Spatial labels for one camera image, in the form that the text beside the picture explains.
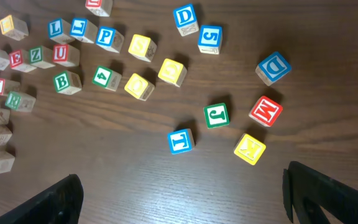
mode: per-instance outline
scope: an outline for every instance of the brown wooden floor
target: brown wooden floor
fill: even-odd
[[[13,113],[16,153],[12,172],[0,175],[0,215],[56,183],[78,174],[85,190],[80,223],[289,223],[282,202],[282,172],[300,161],[358,190],[358,1],[199,0],[199,24],[223,26],[221,55],[201,54],[198,34],[181,37],[172,11],[188,1],[116,0],[110,18],[98,18],[85,0],[0,0],[0,19],[27,21],[30,36],[17,42],[1,34],[0,48],[52,48],[47,22],[87,17],[125,35],[121,54],[94,44],[81,50],[83,91],[57,94],[52,76],[65,68],[1,77],[37,95],[31,114]],[[127,50],[134,34],[158,45],[152,63]],[[281,52],[293,71],[267,88],[256,65]],[[188,67],[181,88],[156,78],[166,58]],[[116,93],[93,85],[98,65],[123,74]],[[156,83],[147,102],[124,91],[132,73]],[[272,128],[248,113],[266,93],[281,99]],[[231,123],[207,129],[203,107],[229,106]],[[166,134],[191,128],[196,149],[171,155]],[[256,166],[233,154],[240,136],[264,139]]]

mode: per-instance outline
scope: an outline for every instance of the alphabet block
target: alphabet block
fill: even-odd
[[[53,62],[66,67],[80,64],[80,50],[68,44],[58,44],[53,47]]]
[[[0,96],[7,96],[10,91],[19,91],[20,83],[0,78]]]
[[[151,62],[153,60],[157,45],[151,38],[135,34],[132,38],[128,52],[135,58]]]
[[[167,83],[180,87],[186,74],[187,69],[183,64],[174,60],[165,59],[158,77]]]
[[[262,96],[249,113],[249,117],[265,127],[271,127],[280,116],[281,111],[283,111],[281,105],[266,96]]]
[[[169,133],[168,144],[172,154],[191,151],[195,146],[190,129]]]
[[[251,165],[255,165],[264,153],[266,145],[249,134],[243,134],[234,148],[234,153]]]
[[[100,27],[96,44],[110,52],[119,53],[124,43],[124,36],[116,29],[109,27]]]
[[[82,90],[80,77],[69,71],[64,71],[53,78],[56,92],[72,95]]]
[[[21,72],[31,72],[37,67],[30,64],[29,53],[25,50],[17,50],[9,54],[11,69]]]
[[[255,70],[256,74],[267,86],[277,82],[290,71],[291,65],[278,52],[274,52],[263,62],[260,62]]]
[[[30,64],[39,68],[52,68],[55,66],[53,63],[53,51],[44,47],[34,47],[30,49]]]
[[[87,19],[74,18],[70,35],[81,42],[93,44],[98,35],[98,27]]]
[[[85,7],[97,16],[109,17],[112,0],[86,0]]]
[[[136,73],[131,76],[125,85],[125,91],[131,94],[134,98],[143,101],[146,101],[149,98],[154,88],[155,86],[153,84]]]
[[[0,26],[2,34],[14,40],[22,40],[29,35],[27,24],[12,15],[1,19]]]
[[[222,27],[201,26],[198,48],[201,53],[218,55],[222,45]]]
[[[218,128],[230,124],[225,103],[204,107],[204,115],[208,128]]]
[[[192,4],[175,9],[173,17],[182,37],[199,31],[196,13]]]
[[[122,75],[119,73],[106,67],[98,66],[94,73],[92,83],[107,90],[116,91],[121,78]]]
[[[62,18],[55,19],[48,23],[49,39],[58,42],[59,44],[68,44],[75,40],[70,36],[71,24],[64,21]]]
[[[26,94],[11,91],[6,99],[5,106],[20,112],[31,112],[35,104],[35,98]]]

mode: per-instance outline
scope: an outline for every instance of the wooden surface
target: wooden surface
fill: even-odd
[[[188,1],[117,0],[109,18],[98,18],[83,0],[0,0],[0,19],[25,20],[30,35],[1,34],[8,53],[37,45],[52,48],[47,22],[87,17],[125,36],[120,54],[94,44],[81,50],[83,90],[57,94],[52,77],[60,65],[30,73],[10,68],[0,77],[19,80],[37,97],[31,114],[12,113],[16,154],[0,175],[0,215],[56,183],[78,174],[85,191],[80,223],[289,223],[282,200],[282,172],[300,161],[358,190],[358,1],[202,0],[199,24],[223,26],[221,55],[201,54],[198,34],[181,37],[172,11]],[[134,34],[158,45],[152,63],[127,50]],[[293,71],[267,88],[257,64],[281,52]],[[188,68],[181,88],[157,79],[166,58]],[[123,78],[116,93],[91,83],[98,65]],[[124,91],[132,73],[156,84],[148,101]],[[264,93],[283,105],[272,128],[248,117]],[[207,129],[203,107],[225,102],[231,123]],[[166,134],[191,128],[196,149],[171,155]],[[233,154],[244,132],[267,149],[256,166]]]

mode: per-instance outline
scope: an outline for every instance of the black object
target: black object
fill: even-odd
[[[292,206],[301,224],[329,224],[320,206],[345,224],[358,224],[358,191],[299,162],[283,175],[283,197],[293,223]]]
[[[0,217],[0,224],[77,224],[84,191],[72,174]]]

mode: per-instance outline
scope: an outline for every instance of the yellow face of block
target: yellow face of block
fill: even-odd
[[[1,32],[6,34],[7,32],[14,29],[12,15],[9,15],[0,20]]]
[[[138,57],[145,57],[152,39],[135,34],[128,52]]]
[[[255,165],[265,149],[265,144],[256,140],[249,134],[245,134],[235,148],[234,153],[249,164]]]
[[[178,82],[182,70],[183,65],[181,63],[174,60],[165,59],[158,77],[166,82],[175,84]]]
[[[125,85],[125,91],[139,99],[147,89],[148,85],[149,83],[146,79],[134,73]]]

